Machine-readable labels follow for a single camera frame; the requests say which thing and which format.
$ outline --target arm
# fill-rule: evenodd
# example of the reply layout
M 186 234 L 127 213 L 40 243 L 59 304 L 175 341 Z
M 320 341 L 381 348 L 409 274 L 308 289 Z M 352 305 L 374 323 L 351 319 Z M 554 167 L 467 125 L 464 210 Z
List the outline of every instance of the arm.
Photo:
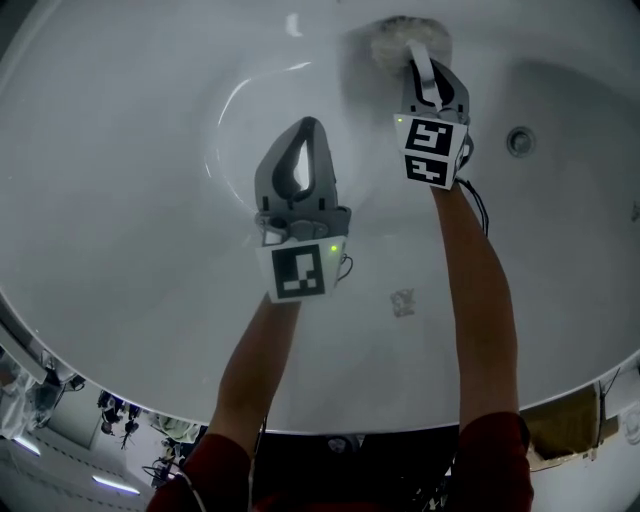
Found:
M 529 434 L 517 415 L 518 350 L 509 285 L 460 186 L 432 190 L 460 366 L 461 435 L 447 507 L 458 512 L 480 503 L 496 512 L 530 511 Z
M 462 431 L 491 413 L 518 413 L 516 329 L 502 266 L 460 186 L 432 191 L 456 321 Z
M 207 435 L 184 465 L 191 484 L 176 478 L 162 486 L 148 512 L 201 512 L 195 493 L 205 510 L 247 510 L 250 459 L 284 372 L 299 309 L 299 303 L 262 300 L 222 376 Z
M 299 310 L 300 303 L 272 304 L 265 297 L 222 376 L 207 434 L 235 441 L 250 458 L 287 363 Z

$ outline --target white bathtub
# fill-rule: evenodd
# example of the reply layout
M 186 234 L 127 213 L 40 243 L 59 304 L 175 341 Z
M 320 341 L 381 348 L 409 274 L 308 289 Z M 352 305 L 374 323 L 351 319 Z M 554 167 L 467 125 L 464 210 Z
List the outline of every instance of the white bathtub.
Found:
M 400 85 L 368 26 L 433 17 L 471 96 L 480 191 L 511 285 L 522 406 L 638 348 L 640 13 L 604 1 L 42 2 L 0 68 L 0 287 L 87 378 L 207 422 L 264 294 L 253 176 L 305 115 L 324 124 L 355 268 L 303 309 L 269 428 L 457 421 L 434 205 L 402 179 Z M 516 159 L 506 136 L 536 136 Z M 390 294 L 413 288 L 413 316 Z

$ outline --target debris in bathtub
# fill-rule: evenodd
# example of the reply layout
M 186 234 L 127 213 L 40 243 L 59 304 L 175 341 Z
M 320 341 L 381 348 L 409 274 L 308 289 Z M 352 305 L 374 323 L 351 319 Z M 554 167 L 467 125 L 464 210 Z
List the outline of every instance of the debris in bathtub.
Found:
M 638 201 L 633 202 L 633 210 L 631 210 L 631 222 L 635 222 L 640 219 L 640 203 Z
M 396 318 L 415 314 L 413 306 L 415 306 L 416 303 L 413 300 L 413 291 L 414 288 L 406 288 L 391 294 L 393 314 Z

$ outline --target bathtub overflow drain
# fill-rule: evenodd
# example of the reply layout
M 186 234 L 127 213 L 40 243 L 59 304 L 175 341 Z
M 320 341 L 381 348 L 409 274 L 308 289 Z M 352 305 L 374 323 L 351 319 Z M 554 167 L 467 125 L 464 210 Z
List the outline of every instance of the bathtub overflow drain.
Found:
M 518 126 L 507 136 L 507 149 L 516 158 L 530 155 L 536 147 L 536 138 L 529 128 Z

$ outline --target red sleeve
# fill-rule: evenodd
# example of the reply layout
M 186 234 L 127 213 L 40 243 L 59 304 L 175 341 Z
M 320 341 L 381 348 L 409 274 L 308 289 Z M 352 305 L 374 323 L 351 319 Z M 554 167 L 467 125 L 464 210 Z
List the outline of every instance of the red sleeve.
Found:
M 529 432 L 517 414 L 490 414 L 467 426 L 460 435 L 448 510 L 529 512 L 528 445 Z
M 249 495 L 247 453 L 238 444 L 217 434 L 208 434 L 184 465 L 184 473 L 200 495 L 206 510 L 246 512 Z M 200 512 L 184 478 L 163 485 L 149 503 L 148 512 Z

